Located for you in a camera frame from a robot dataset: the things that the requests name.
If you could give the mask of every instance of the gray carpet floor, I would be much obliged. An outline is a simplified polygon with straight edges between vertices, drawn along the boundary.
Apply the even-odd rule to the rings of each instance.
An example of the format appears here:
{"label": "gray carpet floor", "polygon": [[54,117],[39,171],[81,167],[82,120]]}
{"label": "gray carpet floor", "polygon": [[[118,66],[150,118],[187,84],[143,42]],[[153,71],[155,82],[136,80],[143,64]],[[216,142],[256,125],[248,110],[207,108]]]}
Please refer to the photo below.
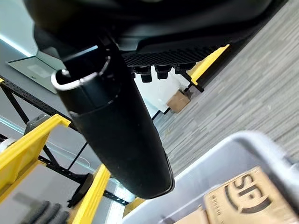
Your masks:
{"label": "gray carpet floor", "polygon": [[175,175],[219,141],[258,130],[299,160],[299,0],[290,0],[179,114],[154,120]]}

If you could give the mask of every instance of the white wall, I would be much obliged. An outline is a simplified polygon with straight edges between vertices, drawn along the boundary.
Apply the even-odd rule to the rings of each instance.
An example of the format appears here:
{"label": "white wall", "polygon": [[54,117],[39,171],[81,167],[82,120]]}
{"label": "white wall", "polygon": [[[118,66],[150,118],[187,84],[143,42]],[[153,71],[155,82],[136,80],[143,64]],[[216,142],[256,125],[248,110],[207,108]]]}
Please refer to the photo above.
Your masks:
{"label": "white wall", "polygon": [[26,56],[36,54],[33,21],[22,0],[1,0],[0,21],[0,39],[14,44]]}

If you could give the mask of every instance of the yellow metal frame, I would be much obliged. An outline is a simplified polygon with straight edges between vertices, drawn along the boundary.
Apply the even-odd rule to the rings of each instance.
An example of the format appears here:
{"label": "yellow metal frame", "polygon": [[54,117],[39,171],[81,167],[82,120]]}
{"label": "yellow metal frame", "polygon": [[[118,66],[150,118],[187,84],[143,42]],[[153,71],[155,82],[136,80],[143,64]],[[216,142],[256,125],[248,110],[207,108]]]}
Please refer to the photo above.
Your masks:
{"label": "yellow metal frame", "polygon": [[217,58],[229,47],[218,48],[216,51],[207,56],[204,60],[197,62],[197,64],[187,74],[191,77],[191,81],[198,85],[197,80],[204,74],[204,72],[217,60]]}
{"label": "yellow metal frame", "polygon": [[34,130],[24,135],[0,154],[0,198],[18,178],[24,177],[36,165],[41,150],[50,134],[57,125],[68,126],[71,122],[55,114]]}
{"label": "yellow metal frame", "polygon": [[[55,114],[0,154],[0,203],[34,168],[38,165],[46,165],[38,160],[38,156],[50,132],[58,125],[69,126],[70,123],[69,120]],[[109,178],[110,172],[104,165],[101,165],[87,194],[72,209],[69,223],[92,223]]]}
{"label": "yellow metal frame", "polygon": [[132,201],[131,203],[126,205],[123,216],[125,217],[127,214],[129,214],[131,211],[133,211],[135,208],[137,208],[143,202],[145,202],[145,199],[138,198],[138,197],[135,198],[134,201]]}
{"label": "yellow metal frame", "polygon": [[69,223],[92,223],[109,178],[110,172],[104,165],[101,165],[87,194],[73,209]]}

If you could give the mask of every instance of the gray plastic bin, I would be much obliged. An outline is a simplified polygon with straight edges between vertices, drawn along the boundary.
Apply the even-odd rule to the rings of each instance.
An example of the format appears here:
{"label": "gray plastic bin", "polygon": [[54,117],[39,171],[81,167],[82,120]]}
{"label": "gray plastic bin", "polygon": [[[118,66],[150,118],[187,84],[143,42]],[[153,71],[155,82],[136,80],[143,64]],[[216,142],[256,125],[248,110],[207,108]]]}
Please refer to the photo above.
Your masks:
{"label": "gray plastic bin", "polygon": [[225,181],[260,166],[287,201],[299,208],[299,165],[259,132],[235,133],[200,157],[176,178],[175,189],[145,201],[124,217],[123,224],[172,224],[195,211],[203,196]]}

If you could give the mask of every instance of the cardboard box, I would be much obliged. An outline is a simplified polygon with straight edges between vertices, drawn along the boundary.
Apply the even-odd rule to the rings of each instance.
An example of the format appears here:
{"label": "cardboard box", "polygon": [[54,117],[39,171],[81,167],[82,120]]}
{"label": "cardboard box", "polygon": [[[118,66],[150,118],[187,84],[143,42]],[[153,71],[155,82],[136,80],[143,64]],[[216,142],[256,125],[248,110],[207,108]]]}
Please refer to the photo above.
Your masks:
{"label": "cardboard box", "polygon": [[188,103],[190,102],[189,98],[185,96],[180,91],[177,91],[171,99],[167,102],[167,105],[175,113],[179,113]]}
{"label": "cardboard box", "polygon": [[208,224],[206,212],[200,206],[196,211],[185,216],[175,224]]}
{"label": "cardboard box", "polygon": [[299,224],[298,217],[259,168],[205,195],[210,224]]}

